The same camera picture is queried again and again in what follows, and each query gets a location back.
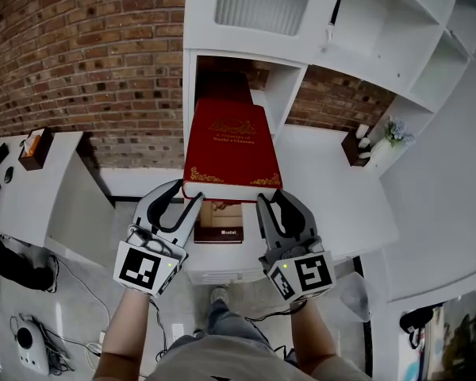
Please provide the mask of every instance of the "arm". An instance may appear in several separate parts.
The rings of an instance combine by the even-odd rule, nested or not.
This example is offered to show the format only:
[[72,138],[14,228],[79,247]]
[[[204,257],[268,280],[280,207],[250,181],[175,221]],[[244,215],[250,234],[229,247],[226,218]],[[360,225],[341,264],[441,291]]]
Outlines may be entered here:
[[308,299],[302,310],[291,315],[291,331],[298,364],[305,374],[311,375],[319,364],[336,355],[332,335],[313,299]]
[[149,296],[127,289],[104,337],[94,379],[137,381],[148,324]]

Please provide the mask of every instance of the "person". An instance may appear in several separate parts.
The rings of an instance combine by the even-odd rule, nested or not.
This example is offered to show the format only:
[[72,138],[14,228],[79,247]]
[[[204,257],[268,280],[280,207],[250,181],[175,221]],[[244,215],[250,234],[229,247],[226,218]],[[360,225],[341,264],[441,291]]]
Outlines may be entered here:
[[[336,355],[332,336],[309,299],[291,315],[299,369],[278,358],[263,335],[229,311],[224,288],[212,291],[208,334],[179,338],[147,381],[363,381],[358,368]],[[148,322],[149,297],[125,290],[102,344],[94,380],[137,381]]]
[[9,250],[0,240],[0,275],[30,289],[56,292],[58,261],[48,257],[52,267],[34,268],[23,256]]

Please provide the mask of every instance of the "small vase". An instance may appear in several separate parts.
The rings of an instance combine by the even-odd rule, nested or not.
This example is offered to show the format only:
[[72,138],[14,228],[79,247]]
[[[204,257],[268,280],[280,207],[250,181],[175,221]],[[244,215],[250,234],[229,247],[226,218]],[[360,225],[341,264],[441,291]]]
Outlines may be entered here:
[[391,149],[391,143],[383,137],[377,144],[370,150],[370,160],[377,161],[385,156]]

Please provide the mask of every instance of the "shirt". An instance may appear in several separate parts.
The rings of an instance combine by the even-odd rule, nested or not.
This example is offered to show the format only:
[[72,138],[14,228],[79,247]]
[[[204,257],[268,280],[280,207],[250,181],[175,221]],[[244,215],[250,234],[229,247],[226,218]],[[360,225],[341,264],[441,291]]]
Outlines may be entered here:
[[[169,351],[147,381],[370,381],[351,362],[335,356],[306,375],[258,348],[254,341],[207,336]],[[100,378],[98,381],[113,381]]]

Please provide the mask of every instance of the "jeans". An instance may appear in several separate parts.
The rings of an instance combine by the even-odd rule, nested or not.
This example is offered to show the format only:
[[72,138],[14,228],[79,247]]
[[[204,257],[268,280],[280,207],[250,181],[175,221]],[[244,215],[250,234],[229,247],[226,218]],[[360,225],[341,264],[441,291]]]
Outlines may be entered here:
[[[270,343],[251,323],[243,319],[239,314],[231,312],[225,302],[221,299],[216,300],[208,316],[208,334],[216,336],[241,337],[263,344],[271,351]],[[185,344],[192,343],[202,339],[205,334],[201,331],[195,336],[182,336],[175,341],[168,351]]]

